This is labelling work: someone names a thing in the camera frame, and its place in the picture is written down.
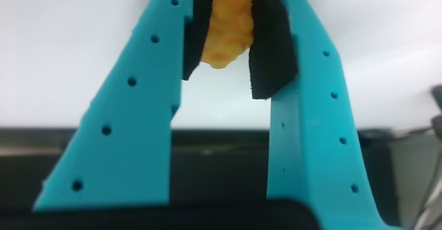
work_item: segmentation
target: mounting hole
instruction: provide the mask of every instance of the mounting hole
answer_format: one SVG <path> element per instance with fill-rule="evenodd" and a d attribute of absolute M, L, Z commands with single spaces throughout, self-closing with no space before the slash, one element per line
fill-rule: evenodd
<path fill-rule="evenodd" d="M 171 3 L 174 6 L 179 6 L 180 5 L 180 0 L 171 0 Z"/>
<path fill-rule="evenodd" d="M 129 79 L 127 79 L 127 84 L 129 84 L 129 86 L 135 86 L 137 85 L 137 80 L 135 77 L 129 77 Z"/>
<path fill-rule="evenodd" d="M 83 182 L 79 181 L 79 180 L 75 180 L 72 183 L 72 190 L 75 192 L 81 191 L 83 189 Z"/>
<path fill-rule="evenodd" d="M 353 184 L 353 185 L 350 186 L 350 188 L 352 189 L 353 193 L 358 193 L 359 192 L 358 185 Z"/>
<path fill-rule="evenodd" d="M 110 126 L 103 126 L 102 127 L 102 133 L 103 135 L 110 135 L 112 133 L 112 129 Z"/>
<path fill-rule="evenodd" d="M 152 43 L 156 44 L 157 42 L 160 41 L 160 38 L 157 35 L 152 35 L 151 41 Z"/>
<path fill-rule="evenodd" d="M 339 142 L 340 142 L 341 144 L 347 144 L 347 139 L 346 139 L 345 137 L 340 137 L 340 138 L 339 138 Z"/>

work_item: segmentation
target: black cable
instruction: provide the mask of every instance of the black cable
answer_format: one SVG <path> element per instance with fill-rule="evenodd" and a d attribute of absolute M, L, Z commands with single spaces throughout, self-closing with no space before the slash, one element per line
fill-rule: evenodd
<path fill-rule="evenodd" d="M 417 213 L 416 217 L 412 221 L 412 224 L 410 225 L 409 230 L 414 230 L 414 228 L 416 227 L 417 222 L 419 221 L 419 218 L 422 216 L 422 214 L 427 209 L 427 206 L 428 206 L 427 201 L 430 198 L 431 193 L 433 192 L 434 185 L 439 181 L 439 169 L 440 169 L 439 167 L 441 165 L 441 159 L 442 159 L 441 149 L 439 149 L 438 152 L 439 153 L 437 155 L 436 164 L 434 165 L 433 174 L 430 178 L 430 183 L 428 184 L 427 190 L 425 191 L 425 194 L 422 198 L 421 204 L 419 205 L 419 212 Z"/>

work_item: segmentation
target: white background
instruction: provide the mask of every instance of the white background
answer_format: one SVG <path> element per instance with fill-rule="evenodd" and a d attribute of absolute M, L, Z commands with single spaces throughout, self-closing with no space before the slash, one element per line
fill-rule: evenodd
<path fill-rule="evenodd" d="M 309 1 L 340 52 L 357 127 L 429 125 L 442 0 Z M 77 126 L 147 3 L 0 0 L 0 127 Z M 249 87 L 247 54 L 224 70 L 202 64 L 173 127 L 268 128 L 269 101 Z"/>

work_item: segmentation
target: foam pad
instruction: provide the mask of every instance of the foam pad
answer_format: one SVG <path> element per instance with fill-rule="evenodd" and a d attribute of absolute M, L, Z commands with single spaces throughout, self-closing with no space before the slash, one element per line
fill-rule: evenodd
<path fill-rule="evenodd" d="M 298 74 L 289 15 L 281 0 L 253 0 L 254 42 L 249 68 L 252 97 L 268 99 Z"/>

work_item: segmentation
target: yellow object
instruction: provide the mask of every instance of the yellow object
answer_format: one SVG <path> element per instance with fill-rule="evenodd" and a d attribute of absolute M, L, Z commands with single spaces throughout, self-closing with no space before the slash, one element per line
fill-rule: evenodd
<path fill-rule="evenodd" d="M 225 68 L 253 43 L 251 0 L 213 0 L 201 61 Z"/>

